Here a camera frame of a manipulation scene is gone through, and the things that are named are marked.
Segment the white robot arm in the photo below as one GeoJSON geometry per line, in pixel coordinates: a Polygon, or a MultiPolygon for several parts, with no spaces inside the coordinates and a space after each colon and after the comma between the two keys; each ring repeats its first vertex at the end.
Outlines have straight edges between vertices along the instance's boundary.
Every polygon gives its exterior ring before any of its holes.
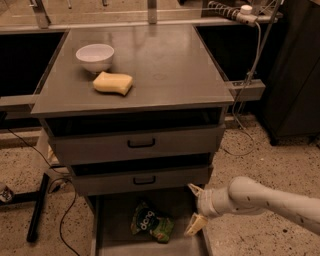
{"type": "Polygon", "coordinates": [[[196,197],[197,211],[185,230],[186,236],[195,235],[209,219],[224,214],[256,214],[264,209],[320,234],[318,198],[271,189],[244,176],[233,178],[227,186],[219,189],[202,189],[192,183],[188,187],[196,197]]]}

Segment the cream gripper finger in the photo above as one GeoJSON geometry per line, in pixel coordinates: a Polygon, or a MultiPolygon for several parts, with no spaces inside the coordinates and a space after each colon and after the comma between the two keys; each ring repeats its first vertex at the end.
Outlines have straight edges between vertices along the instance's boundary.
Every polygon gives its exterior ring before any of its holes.
{"type": "Polygon", "coordinates": [[[188,187],[196,197],[200,197],[204,192],[204,190],[201,187],[194,185],[193,183],[189,183],[188,187]]]}
{"type": "Polygon", "coordinates": [[[185,236],[193,236],[197,234],[203,227],[205,227],[208,223],[208,219],[201,215],[194,213],[191,216],[190,222],[184,232],[185,236]]]}

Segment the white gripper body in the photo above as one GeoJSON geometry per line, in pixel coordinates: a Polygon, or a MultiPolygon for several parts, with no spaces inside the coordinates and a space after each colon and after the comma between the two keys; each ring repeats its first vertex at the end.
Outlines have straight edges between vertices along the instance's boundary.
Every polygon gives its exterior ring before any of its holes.
{"type": "Polygon", "coordinates": [[[220,217],[231,213],[234,206],[226,187],[219,189],[205,189],[199,192],[197,198],[198,212],[208,218],[220,217]]]}

